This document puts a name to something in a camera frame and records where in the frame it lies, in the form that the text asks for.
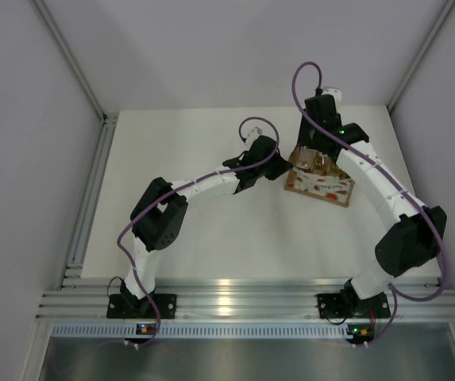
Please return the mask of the amber bottle white cap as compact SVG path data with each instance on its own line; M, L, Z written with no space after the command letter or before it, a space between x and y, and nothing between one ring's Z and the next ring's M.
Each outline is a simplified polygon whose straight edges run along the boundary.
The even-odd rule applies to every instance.
M333 164L326 154L316 152L311 172L316 175L329 176L332 174Z

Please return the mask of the clear square bottle black cap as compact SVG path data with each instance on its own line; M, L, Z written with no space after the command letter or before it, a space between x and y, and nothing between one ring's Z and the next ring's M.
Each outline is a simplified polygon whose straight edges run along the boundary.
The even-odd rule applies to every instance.
M317 151L315 149L297 147L295 166L301 171L311 173L314 170L316 155Z

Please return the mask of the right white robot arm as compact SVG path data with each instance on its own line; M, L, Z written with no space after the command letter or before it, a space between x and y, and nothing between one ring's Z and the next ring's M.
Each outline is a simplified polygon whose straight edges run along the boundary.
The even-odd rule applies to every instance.
M318 87L298 107L302 114L299 143L346 172L386 230L376 244L374 260L337 293L344 315L360 317L386 302L384 292L394 289L395 279L443 256L446 213L439 206L428 207L402 185L358 124L342 123L333 94Z

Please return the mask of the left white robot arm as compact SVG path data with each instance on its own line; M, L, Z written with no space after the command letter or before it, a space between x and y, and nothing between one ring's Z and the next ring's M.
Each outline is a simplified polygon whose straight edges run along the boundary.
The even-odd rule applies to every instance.
M280 155L278 143L271 137L250 138L245 145L242 154L206 175L175 182L158 177L148 185L117 238L118 247L129 259L129 272L118 293L109 297L109 319L173 319L177 296L155 292L156 271L159 253L178 238L186 212L248 190L261 178L272 181L291 170L291 163Z

